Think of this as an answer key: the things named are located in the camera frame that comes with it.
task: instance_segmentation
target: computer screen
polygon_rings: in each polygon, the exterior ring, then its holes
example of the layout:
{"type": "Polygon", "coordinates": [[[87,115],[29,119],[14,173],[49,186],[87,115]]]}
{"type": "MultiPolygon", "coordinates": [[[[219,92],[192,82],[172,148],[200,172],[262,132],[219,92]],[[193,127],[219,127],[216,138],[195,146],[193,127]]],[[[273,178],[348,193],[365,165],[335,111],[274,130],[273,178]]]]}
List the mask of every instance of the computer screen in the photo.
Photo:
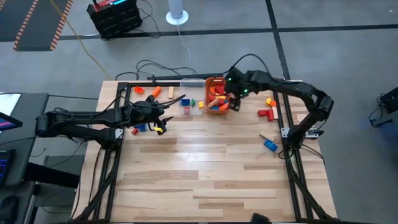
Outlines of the computer screen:
{"type": "Polygon", "coordinates": [[[0,112],[0,131],[22,127],[22,122],[0,112]]]}

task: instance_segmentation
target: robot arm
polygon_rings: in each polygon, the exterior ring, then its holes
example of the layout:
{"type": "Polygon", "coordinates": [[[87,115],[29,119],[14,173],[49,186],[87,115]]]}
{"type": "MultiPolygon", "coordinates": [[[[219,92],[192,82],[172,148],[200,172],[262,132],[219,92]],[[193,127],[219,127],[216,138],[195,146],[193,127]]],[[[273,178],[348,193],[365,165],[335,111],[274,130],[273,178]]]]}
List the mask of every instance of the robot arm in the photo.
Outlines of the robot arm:
{"type": "Polygon", "coordinates": [[[334,101],[325,92],[304,82],[290,82],[272,77],[263,71],[247,71],[245,74],[232,67],[224,78],[226,93],[232,93],[234,98],[230,101],[230,108],[238,111],[241,98],[250,92],[258,94],[260,91],[274,90],[290,96],[302,99],[309,114],[299,125],[290,128],[287,135],[288,145],[292,149],[299,149],[305,138],[305,133],[318,121],[324,121],[329,117],[334,101]]]}

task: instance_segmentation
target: metal bracket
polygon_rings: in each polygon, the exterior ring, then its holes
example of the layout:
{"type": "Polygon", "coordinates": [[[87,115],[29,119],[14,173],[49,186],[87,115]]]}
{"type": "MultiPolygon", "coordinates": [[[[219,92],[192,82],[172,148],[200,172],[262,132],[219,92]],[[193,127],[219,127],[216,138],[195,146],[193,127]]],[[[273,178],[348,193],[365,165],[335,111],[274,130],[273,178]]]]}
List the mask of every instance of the metal bracket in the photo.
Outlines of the metal bracket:
{"type": "MultiPolygon", "coordinates": [[[[287,138],[287,133],[289,133],[290,128],[281,128],[280,133],[282,134],[282,138],[287,138]]],[[[311,128],[305,133],[305,138],[317,139],[319,134],[310,134],[311,132],[318,131],[316,128],[311,128]]]]}

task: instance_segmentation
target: yellow cable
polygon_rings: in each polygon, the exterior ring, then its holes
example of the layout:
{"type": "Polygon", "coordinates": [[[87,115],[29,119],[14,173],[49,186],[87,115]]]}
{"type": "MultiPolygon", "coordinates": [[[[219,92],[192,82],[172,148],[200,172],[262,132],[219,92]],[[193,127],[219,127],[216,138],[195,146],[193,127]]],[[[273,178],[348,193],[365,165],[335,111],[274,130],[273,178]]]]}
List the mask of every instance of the yellow cable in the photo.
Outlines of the yellow cable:
{"type": "Polygon", "coordinates": [[[71,29],[71,30],[73,31],[73,33],[75,34],[76,38],[79,40],[79,42],[80,42],[81,46],[83,47],[84,51],[86,52],[87,56],[89,56],[91,59],[93,59],[93,61],[94,61],[94,62],[99,66],[99,68],[105,73],[105,75],[107,76],[108,79],[112,80],[112,78],[108,75],[108,73],[107,73],[107,72],[105,71],[105,69],[100,65],[100,63],[99,63],[97,60],[95,60],[95,58],[94,58],[93,56],[91,56],[91,55],[88,53],[88,51],[87,51],[85,45],[84,45],[83,42],[80,40],[79,35],[77,35],[77,33],[75,32],[75,30],[73,29],[73,27],[72,27],[72,26],[70,25],[70,23],[68,22],[67,18],[66,18],[65,16],[62,15],[61,10],[58,8],[58,6],[54,3],[53,0],[50,0],[50,2],[51,2],[51,4],[52,4],[52,6],[55,8],[55,10],[57,11],[57,13],[58,13],[61,17],[63,17],[63,18],[65,19],[65,21],[67,22],[68,26],[70,27],[70,29],[71,29]]]}

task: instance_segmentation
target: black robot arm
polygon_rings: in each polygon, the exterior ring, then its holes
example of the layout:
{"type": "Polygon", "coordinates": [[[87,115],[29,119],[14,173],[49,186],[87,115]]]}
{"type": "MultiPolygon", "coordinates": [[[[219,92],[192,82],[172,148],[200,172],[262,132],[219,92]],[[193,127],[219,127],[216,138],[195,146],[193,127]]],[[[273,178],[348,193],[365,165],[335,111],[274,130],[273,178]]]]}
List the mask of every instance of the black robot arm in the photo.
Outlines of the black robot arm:
{"type": "Polygon", "coordinates": [[[167,131],[167,121],[172,117],[160,120],[159,116],[162,116],[165,112],[164,109],[167,109],[171,104],[159,103],[151,95],[148,96],[146,101],[128,103],[126,106],[107,109],[102,112],[76,112],[56,108],[36,119],[35,133],[42,138],[64,135],[68,138],[95,140],[102,148],[111,149],[120,137],[118,130],[120,128],[153,122],[158,127],[157,134],[164,134],[167,131]],[[82,124],[103,124],[108,128],[92,129],[79,126],[82,124]]]}
{"type": "Polygon", "coordinates": [[[253,92],[258,94],[260,91],[273,90],[296,96],[302,99],[308,109],[309,114],[299,125],[290,128],[287,135],[288,145],[292,149],[299,149],[305,138],[305,133],[318,121],[324,121],[329,117],[333,107],[333,100],[324,91],[304,82],[290,82],[283,79],[272,77],[263,71],[247,71],[245,74],[233,67],[224,78],[226,93],[232,93],[229,107],[238,111],[240,109],[241,98],[253,92]]]}

